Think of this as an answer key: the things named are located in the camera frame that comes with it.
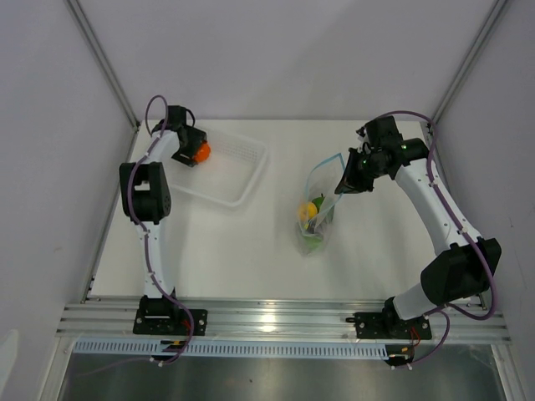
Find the yellow toy lemon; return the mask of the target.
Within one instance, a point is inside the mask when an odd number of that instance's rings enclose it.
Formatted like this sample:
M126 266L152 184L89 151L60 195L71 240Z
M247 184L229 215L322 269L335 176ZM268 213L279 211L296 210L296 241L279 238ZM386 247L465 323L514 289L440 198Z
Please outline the yellow toy lemon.
M301 222L310 221L317 214L316 207L311 201L303 203L298 207L298 219Z

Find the green toy bell pepper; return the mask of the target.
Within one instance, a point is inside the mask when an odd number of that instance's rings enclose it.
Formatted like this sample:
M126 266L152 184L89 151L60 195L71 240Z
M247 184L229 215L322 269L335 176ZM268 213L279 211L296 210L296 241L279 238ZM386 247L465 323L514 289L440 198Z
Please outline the green toy bell pepper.
M324 194L321 194L320 196L317 196L317 197L315 197L315 198L313 198L311 200L311 202L316 207L316 211L317 212L321 211L321 207L322 207L322 204L324 203L324 201L325 201L325 195Z

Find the purple toy eggplant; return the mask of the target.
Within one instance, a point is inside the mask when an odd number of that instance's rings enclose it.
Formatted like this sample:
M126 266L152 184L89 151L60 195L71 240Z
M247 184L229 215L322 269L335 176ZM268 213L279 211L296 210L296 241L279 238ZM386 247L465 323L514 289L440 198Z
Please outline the purple toy eggplant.
M327 232L332 224L332 219L330 217L325 217L322 220L318 218L313 218L305 225L305 231L309 235L323 235Z

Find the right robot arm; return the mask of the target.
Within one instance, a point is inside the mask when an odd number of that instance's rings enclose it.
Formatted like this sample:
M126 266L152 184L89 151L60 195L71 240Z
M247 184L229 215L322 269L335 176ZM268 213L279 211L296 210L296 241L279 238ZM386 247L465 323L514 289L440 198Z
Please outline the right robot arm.
M389 176L407 195L430 236L435 259L412 288L385 302L381 325L391 337L409 331L412 320L451 307L473 320L487 320L497 309L494 274L502 248L467 220L439 176L434 145L405 139L395 112L358 129L361 144L349 151L335 194L371 192Z

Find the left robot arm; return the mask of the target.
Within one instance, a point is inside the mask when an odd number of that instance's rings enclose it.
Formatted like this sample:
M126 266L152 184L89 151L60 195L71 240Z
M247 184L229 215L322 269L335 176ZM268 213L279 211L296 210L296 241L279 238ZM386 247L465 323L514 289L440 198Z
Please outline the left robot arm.
M171 160L193 168L208 159L207 134L195 123L188 108L167 105L164 118L147 129L150 144L145 153L138 161L119 167L123 212L135 226L144 259L145 289L136 322L152 323L164 334L174 333L181 321L189 318L177 303L164 256L163 228L171 213L164 163Z

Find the orange toy pumpkin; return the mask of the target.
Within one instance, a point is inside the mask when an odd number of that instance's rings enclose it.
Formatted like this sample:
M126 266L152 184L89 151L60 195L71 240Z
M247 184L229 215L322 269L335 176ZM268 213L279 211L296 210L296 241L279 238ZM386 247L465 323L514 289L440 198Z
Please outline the orange toy pumpkin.
M207 161L211 155L211 147L207 142L202 143L196 154L193 157L193 160L199 164Z

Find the clear zip top bag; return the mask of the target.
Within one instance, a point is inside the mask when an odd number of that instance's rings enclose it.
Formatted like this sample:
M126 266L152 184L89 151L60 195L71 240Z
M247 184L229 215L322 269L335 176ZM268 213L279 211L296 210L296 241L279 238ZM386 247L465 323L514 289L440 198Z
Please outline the clear zip top bag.
M322 251L329 241L335 207L341 199L334 192L344 168L344 158L338 153L315 165L308 174L296 210L298 250L304 256Z

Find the green toy bitter gourd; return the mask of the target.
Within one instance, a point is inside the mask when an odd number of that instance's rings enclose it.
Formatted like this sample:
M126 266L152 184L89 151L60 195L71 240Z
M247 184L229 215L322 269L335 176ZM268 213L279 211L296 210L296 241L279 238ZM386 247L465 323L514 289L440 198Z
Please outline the green toy bitter gourd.
M319 251L324 246L324 236L321 234L300 236L301 251L304 255L310 255Z

